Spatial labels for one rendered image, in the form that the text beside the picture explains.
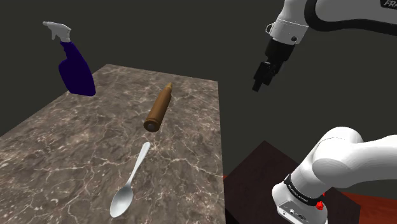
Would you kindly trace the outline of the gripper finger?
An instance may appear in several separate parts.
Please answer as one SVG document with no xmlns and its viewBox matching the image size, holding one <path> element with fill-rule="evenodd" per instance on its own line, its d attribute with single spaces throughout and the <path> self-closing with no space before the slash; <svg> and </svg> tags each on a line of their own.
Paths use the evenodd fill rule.
<svg viewBox="0 0 397 224">
<path fill-rule="evenodd" d="M 273 77 L 279 72 L 280 64 L 273 64 L 270 62 L 260 62 L 260 65 L 254 75 L 254 85 L 252 89 L 259 91 L 262 84 L 270 85 Z"/>
</svg>

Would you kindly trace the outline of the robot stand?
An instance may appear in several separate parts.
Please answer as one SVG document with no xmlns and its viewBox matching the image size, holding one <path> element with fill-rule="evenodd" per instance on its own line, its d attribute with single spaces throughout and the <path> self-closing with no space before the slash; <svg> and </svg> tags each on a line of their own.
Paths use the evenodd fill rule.
<svg viewBox="0 0 397 224">
<path fill-rule="evenodd" d="M 291 224 L 277 213 L 272 188 L 298 164 L 264 141 L 225 179 L 226 224 Z M 359 224 L 360 205 L 331 188 L 325 193 L 329 224 Z"/>
</svg>

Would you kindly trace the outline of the brown bullet cartridge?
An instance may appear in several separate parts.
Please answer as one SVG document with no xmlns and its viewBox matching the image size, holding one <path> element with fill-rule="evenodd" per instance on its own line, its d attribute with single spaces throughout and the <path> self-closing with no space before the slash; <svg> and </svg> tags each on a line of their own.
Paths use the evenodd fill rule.
<svg viewBox="0 0 397 224">
<path fill-rule="evenodd" d="M 149 132 L 157 132 L 160 129 L 162 120 L 169 106 L 172 97 L 172 83 L 168 83 L 159 93 L 147 118 L 144 121 L 144 128 Z"/>
</svg>

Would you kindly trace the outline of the silver spoon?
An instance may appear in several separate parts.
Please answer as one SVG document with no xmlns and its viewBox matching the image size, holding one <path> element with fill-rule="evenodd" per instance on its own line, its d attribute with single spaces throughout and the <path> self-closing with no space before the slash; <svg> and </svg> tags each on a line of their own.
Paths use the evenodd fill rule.
<svg viewBox="0 0 397 224">
<path fill-rule="evenodd" d="M 150 142 L 145 142 L 142 145 L 142 148 L 139 152 L 129 179 L 127 180 L 126 184 L 122 188 L 120 188 L 113 197 L 109 208 L 109 214 L 112 218 L 117 218 L 121 216 L 131 205 L 134 197 L 134 193 L 132 190 L 132 180 L 136 175 L 136 172 L 142 164 L 144 158 L 146 157 L 146 154 L 149 151 L 150 147 Z"/>
</svg>

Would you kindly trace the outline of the blue spray bottle white trigger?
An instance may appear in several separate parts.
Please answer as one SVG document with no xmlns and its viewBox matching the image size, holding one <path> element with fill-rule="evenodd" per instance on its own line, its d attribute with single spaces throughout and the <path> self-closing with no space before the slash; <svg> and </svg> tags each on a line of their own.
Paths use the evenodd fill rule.
<svg viewBox="0 0 397 224">
<path fill-rule="evenodd" d="M 59 37 L 66 54 L 59 64 L 59 73 L 68 91 L 76 95 L 94 96 L 95 83 L 90 68 L 76 45 L 71 41 L 69 28 L 65 24 L 43 22 L 43 25 L 52 32 L 52 40 Z"/>
</svg>

